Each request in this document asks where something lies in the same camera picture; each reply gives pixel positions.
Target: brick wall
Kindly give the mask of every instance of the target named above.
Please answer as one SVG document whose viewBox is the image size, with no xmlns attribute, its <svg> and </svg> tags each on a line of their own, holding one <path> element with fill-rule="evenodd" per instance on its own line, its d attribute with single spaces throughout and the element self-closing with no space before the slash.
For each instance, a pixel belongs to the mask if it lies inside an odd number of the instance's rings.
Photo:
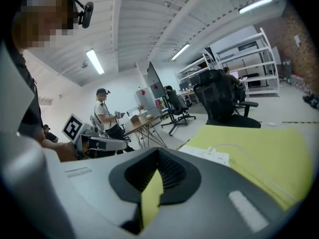
<svg viewBox="0 0 319 239">
<path fill-rule="evenodd" d="M 281 60 L 291 59 L 293 72 L 304 76 L 311 90 L 319 95 L 319 58 L 306 27 L 294 8 L 287 4 L 281 17 L 263 21 L 255 25 L 266 33 L 271 47 L 277 46 Z M 294 36 L 301 41 L 297 47 Z"/>
</svg>

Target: white shelving unit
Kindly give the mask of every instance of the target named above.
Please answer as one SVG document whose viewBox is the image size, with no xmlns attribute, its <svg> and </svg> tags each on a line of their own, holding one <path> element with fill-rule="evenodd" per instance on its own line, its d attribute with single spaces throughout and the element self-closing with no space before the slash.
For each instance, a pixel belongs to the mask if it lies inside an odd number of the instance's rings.
<svg viewBox="0 0 319 239">
<path fill-rule="evenodd" d="M 176 76 L 176 79 L 177 79 L 178 83 L 181 83 L 181 82 L 182 82 L 183 80 L 185 80 L 185 79 L 190 79 L 190 78 L 193 77 L 194 75 L 199 74 L 199 73 L 201 73 L 201 72 L 204 72 L 204 71 L 206 71 L 206 70 L 214 69 L 214 68 L 208 63 L 208 60 L 211 60 L 211 58 L 208 57 L 208 56 L 205 55 L 205 54 L 202 54 L 202 56 L 203 56 L 203 57 L 201 57 L 200 59 L 198 59 L 198 60 L 195 61 L 194 63 L 192 63 L 192 64 L 186 66 L 185 68 L 183 68 L 182 70 L 180 70 L 178 73 L 176 73 L 175 76 Z M 188 74 L 188 75 L 186 75 L 186 76 L 183 77 L 183 73 L 186 73 L 190 68 L 192 68 L 192 67 L 194 67 L 194 66 L 197 66 L 197 65 L 199 65 L 199 64 L 201 64 L 201 63 L 203 63 L 203 62 L 206 62 L 206 65 L 207 65 L 205 68 L 200 69 L 200 70 L 198 70 L 198 71 L 196 71 L 196 72 L 193 72 L 193 73 Z"/>
<path fill-rule="evenodd" d="M 259 64 L 255 64 L 255 65 L 249 65 L 249 66 L 245 66 L 242 68 L 238 68 L 238 69 L 232 69 L 230 68 L 230 71 L 241 71 L 241 70 L 245 70 L 245 69 L 249 69 L 249 68 L 256 68 L 256 67 L 260 67 L 260 66 L 271 66 L 271 73 L 270 74 L 266 74 L 266 75 L 261 75 L 258 77 L 252 77 L 252 78 L 248 78 L 247 82 L 253 82 L 253 81 L 262 81 L 262 80 L 276 80 L 276 86 L 267 86 L 267 87 L 255 87 L 255 88 L 250 88 L 249 89 L 249 95 L 254 95 L 254 94 L 268 94 L 268 93 L 276 93 L 279 96 L 279 76 L 278 76 L 278 70 L 277 70 L 277 65 L 275 63 L 274 60 L 274 54 L 273 51 L 271 49 L 270 43 L 268 41 L 268 38 L 264 32 L 264 30 L 262 28 L 260 28 L 261 33 L 252 35 L 248 38 L 245 38 L 225 49 L 222 49 L 216 53 L 214 53 L 214 56 L 216 58 L 217 61 L 217 65 L 219 69 L 223 68 L 223 64 L 230 62 L 230 61 L 236 61 L 236 60 L 240 60 L 243 59 L 244 57 L 248 57 L 254 54 L 258 54 L 258 53 L 262 53 L 262 52 L 268 52 L 269 55 L 269 62 L 264 62 L 264 63 L 259 63 Z M 261 40 L 264 47 L 258 48 L 256 50 L 251 50 L 245 53 L 238 53 L 238 54 L 234 54 L 234 56 L 231 57 L 227 57 L 227 58 L 221 58 L 220 55 L 231 50 L 234 48 L 237 48 L 239 46 L 248 44 L 250 42 L 253 41 L 257 41 L 257 40 Z"/>
</svg>

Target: chair armrest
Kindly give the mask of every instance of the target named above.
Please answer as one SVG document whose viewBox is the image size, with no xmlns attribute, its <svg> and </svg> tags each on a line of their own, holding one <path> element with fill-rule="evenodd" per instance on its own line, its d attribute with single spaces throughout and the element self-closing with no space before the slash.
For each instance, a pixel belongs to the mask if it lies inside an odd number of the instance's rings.
<svg viewBox="0 0 319 239">
<path fill-rule="evenodd" d="M 258 103 L 255 102 L 248 102 L 248 101 L 243 101 L 239 103 L 240 105 L 245 105 L 245 106 L 252 106 L 252 107 L 258 107 Z"/>
<path fill-rule="evenodd" d="M 252 106 L 252 107 L 258 107 L 258 103 L 255 103 L 255 102 L 246 102 L 246 101 L 243 101 L 240 103 L 241 105 L 245 105 L 245 113 L 244 113 L 244 116 L 245 117 L 248 117 L 248 113 L 249 113 L 249 108 Z"/>
</svg>

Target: fluorescent light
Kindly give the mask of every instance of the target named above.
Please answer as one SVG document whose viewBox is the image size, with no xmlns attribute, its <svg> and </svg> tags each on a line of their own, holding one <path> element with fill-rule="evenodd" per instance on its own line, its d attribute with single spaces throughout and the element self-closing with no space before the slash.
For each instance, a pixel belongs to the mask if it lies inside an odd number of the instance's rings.
<svg viewBox="0 0 319 239">
<path fill-rule="evenodd" d="M 189 43 L 185 44 L 171 59 L 174 60 L 177 58 L 185 49 L 189 47 Z"/>
<path fill-rule="evenodd" d="M 243 14 L 243 13 L 249 11 L 249 10 L 252 10 L 252 9 L 254 9 L 254 8 L 257 8 L 257 7 L 259 7 L 259 6 L 262 6 L 262 5 L 267 4 L 267 3 L 270 3 L 270 2 L 272 2 L 272 0 L 259 0 L 259 1 L 253 2 L 253 3 L 251 3 L 250 5 L 245 6 L 245 7 L 241 8 L 241 9 L 239 9 L 239 13 L 240 13 L 240 14 Z"/>
<path fill-rule="evenodd" d="M 98 57 L 95 55 L 94 50 L 89 50 L 86 52 L 86 55 L 90 59 L 91 63 L 93 64 L 96 71 L 98 71 L 99 74 L 104 74 L 104 70 L 98 60 Z"/>
</svg>

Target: metal shelf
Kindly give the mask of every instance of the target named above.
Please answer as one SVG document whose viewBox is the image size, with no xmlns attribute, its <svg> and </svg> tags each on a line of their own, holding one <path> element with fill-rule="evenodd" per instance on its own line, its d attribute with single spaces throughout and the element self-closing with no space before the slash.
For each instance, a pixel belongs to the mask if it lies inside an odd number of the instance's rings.
<svg viewBox="0 0 319 239">
<path fill-rule="evenodd" d="M 196 72 L 194 72 L 194 73 L 192 73 L 192 74 L 190 74 L 190 75 L 187 75 L 186 77 L 180 79 L 180 81 L 185 80 L 185 79 L 187 79 L 187 78 L 190 78 L 190 77 L 192 77 L 192 76 L 194 76 L 194 75 L 196 75 L 196 74 L 199 74 L 199 73 L 201 73 L 201 72 L 203 72 L 203 71 L 206 71 L 207 69 L 209 69 L 209 67 L 205 67 L 205 68 L 203 68 L 203 69 L 200 69 L 200 70 L 198 70 L 198 71 L 196 71 Z"/>
<path fill-rule="evenodd" d="M 237 42 L 236 44 L 234 44 L 232 46 L 229 46 L 229 47 L 227 47 L 225 49 L 222 49 L 221 51 L 216 52 L 216 54 L 222 54 L 222 53 L 224 53 L 224 52 L 226 52 L 228 50 L 234 49 L 234 48 L 236 48 L 238 46 L 242 46 L 242 45 L 244 45 L 246 43 L 250 43 L 252 41 L 256 41 L 256 40 L 258 40 L 258 39 L 260 39 L 262 37 L 263 37 L 263 33 L 258 33 L 258 34 L 252 35 L 252 36 L 250 36 L 250 37 L 248 37 L 248 38 L 246 38 L 244 40 L 241 40 L 240 42 Z"/>
<path fill-rule="evenodd" d="M 256 94 L 270 94 L 270 93 L 278 93 L 278 88 L 274 87 L 261 87 L 261 88 L 252 88 L 249 89 L 249 95 L 256 95 Z"/>
<path fill-rule="evenodd" d="M 270 80 L 270 79 L 276 79 L 276 78 L 277 78 L 277 75 L 264 75 L 264 76 L 247 78 L 247 82 Z"/>
<path fill-rule="evenodd" d="M 241 68 L 238 68 L 238 69 L 231 70 L 230 72 L 236 72 L 236 71 L 245 70 L 245 69 L 249 69 L 249 68 L 254 68 L 254 67 L 258 67 L 258 66 L 267 66 L 267 65 L 273 65 L 273 64 L 275 64 L 275 62 L 274 61 L 270 61 L 270 62 L 260 63 L 260 64 L 256 64 L 256 65 L 241 67 Z"/>
<path fill-rule="evenodd" d="M 195 61 L 194 63 L 186 66 L 184 69 L 180 70 L 177 74 L 180 74 L 180 73 L 186 71 L 187 69 L 192 68 L 193 66 L 196 66 L 196 65 L 198 65 L 198 64 L 200 64 L 200 63 L 202 63 L 204 61 L 205 61 L 205 58 L 202 57 L 202 58 L 198 59 L 197 61 Z"/>
<path fill-rule="evenodd" d="M 269 50 L 268 46 L 260 48 L 260 49 L 257 49 L 257 50 L 248 51 L 246 53 L 242 53 L 242 54 L 233 56 L 231 58 L 227 58 L 227 59 L 221 60 L 221 61 L 219 61 L 219 64 L 223 64 L 223 63 L 235 60 L 235 59 L 239 59 L 239 58 L 246 57 L 246 56 L 249 56 L 249 55 L 253 55 L 253 54 L 256 54 L 256 53 L 260 53 L 260 52 L 263 52 L 265 50 Z"/>
</svg>

